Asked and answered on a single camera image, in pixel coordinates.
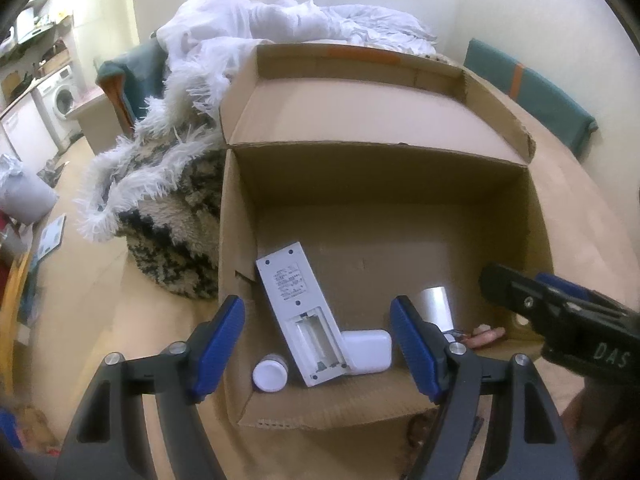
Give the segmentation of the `person's right hand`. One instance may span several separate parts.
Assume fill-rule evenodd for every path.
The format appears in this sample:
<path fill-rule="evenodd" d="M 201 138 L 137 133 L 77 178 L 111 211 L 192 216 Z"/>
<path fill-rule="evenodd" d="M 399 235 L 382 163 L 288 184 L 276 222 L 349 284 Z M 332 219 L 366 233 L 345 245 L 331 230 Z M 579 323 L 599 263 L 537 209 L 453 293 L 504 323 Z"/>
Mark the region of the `person's right hand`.
<path fill-rule="evenodd" d="M 586 380 L 562 422 L 581 479 L 639 479 L 639 389 Z"/>

